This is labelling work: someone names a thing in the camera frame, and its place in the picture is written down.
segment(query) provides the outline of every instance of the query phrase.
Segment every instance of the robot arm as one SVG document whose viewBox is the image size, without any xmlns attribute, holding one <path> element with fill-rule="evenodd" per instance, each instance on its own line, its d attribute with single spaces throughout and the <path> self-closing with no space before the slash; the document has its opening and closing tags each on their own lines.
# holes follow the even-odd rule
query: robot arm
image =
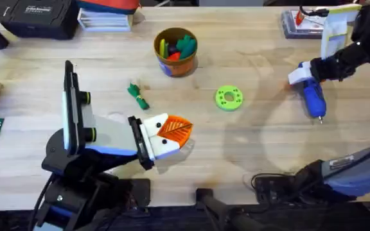
<svg viewBox="0 0 370 231">
<path fill-rule="evenodd" d="M 305 69 L 297 69 L 290 74 L 291 84 L 314 78 L 317 81 L 342 81 L 353 75 L 362 64 L 370 64 L 370 5 L 361 7 L 355 20 L 351 36 L 353 43 L 326 59 L 314 58 Z"/>
<path fill-rule="evenodd" d="M 35 205 L 37 226 L 92 230 L 113 211 L 121 214 L 129 207 L 147 206 L 149 179 L 119 179 L 104 171 L 137 159 L 144 169 L 151 169 L 155 160 L 179 151 L 192 124 L 168 114 L 143 122 L 132 116 L 127 123 L 94 115 L 91 94 L 80 91 L 70 61 L 66 61 L 62 96 L 63 129 L 46 145 L 42 168 L 52 175 Z"/>
</svg>

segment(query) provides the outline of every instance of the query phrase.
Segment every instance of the blue handheld device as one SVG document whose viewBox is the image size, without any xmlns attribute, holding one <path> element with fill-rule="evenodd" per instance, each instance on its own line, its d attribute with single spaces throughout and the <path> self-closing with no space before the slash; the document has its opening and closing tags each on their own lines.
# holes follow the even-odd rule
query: blue handheld device
<svg viewBox="0 0 370 231">
<path fill-rule="evenodd" d="M 313 118 L 318 118 L 322 123 L 322 119 L 326 114 L 326 102 L 322 93 L 321 84 L 313 78 L 303 82 L 303 97 L 305 99 L 308 113 Z"/>
</svg>

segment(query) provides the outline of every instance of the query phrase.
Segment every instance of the black stand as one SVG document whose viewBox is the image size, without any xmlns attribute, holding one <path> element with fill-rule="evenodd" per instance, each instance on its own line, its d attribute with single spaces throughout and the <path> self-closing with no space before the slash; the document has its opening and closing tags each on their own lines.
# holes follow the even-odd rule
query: black stand
<svg viewBox="0 0 370 231">
<path fill-rule="evenodd" d="M 216 231 L 282 231 L 274 225 L 264 225 L 249 217 L 241 207 L 230 206 L 213 197 L 212 189 L 197 189 L 197 209 L 204 209 Z"/>
</svg>

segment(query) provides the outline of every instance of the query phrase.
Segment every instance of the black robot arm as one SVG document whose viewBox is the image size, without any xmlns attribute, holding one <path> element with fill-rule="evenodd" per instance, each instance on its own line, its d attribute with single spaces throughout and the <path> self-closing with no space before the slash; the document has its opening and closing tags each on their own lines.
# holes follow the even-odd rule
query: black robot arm
<svg viewBox="0 0 370 231">
<path fill-rule="evenodd" d="M 353 43 L 326 59 L 311 60 L 311 74 L 317 81 L 342 81 L 362 64 L 370 64 L 370 5 L 361 7 L 351 37 Z"/>
</svg>

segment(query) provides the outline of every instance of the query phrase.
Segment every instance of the green small toy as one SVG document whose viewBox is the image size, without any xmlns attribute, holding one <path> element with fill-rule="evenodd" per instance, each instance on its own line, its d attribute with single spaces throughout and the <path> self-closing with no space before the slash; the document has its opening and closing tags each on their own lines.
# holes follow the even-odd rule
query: green small toy
<svg viewBox="0 0 370 231">
<path fill-rule="evenodd" d="M 168 58 L 168 46 L 169 43 L 165 42 L 165 49 L 164 49 L 164 58 Z"/>
<path fill-rule="evenodd" d="M 139 89 L 137 85 L 130 83 L 129 88 L 127 90 L 131 96 L 134 96 L 136 98 L 136 101 L 143 110 L 149 108 L 149 104 L 145 101 L 144 98 L 142 98 L 140 93 L 141 89 Z"/>
<path fill-rule="evenodd" d="M 195 39 L 191 39 L 190 42 L 188 42 L 188 44 L 186 44 L 186 46 L 182 50 L 179 59 L 181 60 L 183 58 L 189 57 L 190 55 L 192 55 L 192 53 L 195 52 L 196 48 L 197 48 L 197 41 Z"/>
<path fill-rule="evenodd" d="M 177 42 L 177 49 L 179 51 L 182 51 L 186 47 L 188 42 L 190 42 L 190 40 L 191 40 L 191 37 L 189 35 L 185 35 L 183 39 L 179 39 Z"/>
<path fill-rule="evenodd" d="M 241 106 L 243 95 L 237 87 L 226 85 L 216 91 L 215 101 L 216 105 L 222 110 L 233 111 Z"/>
</svg>

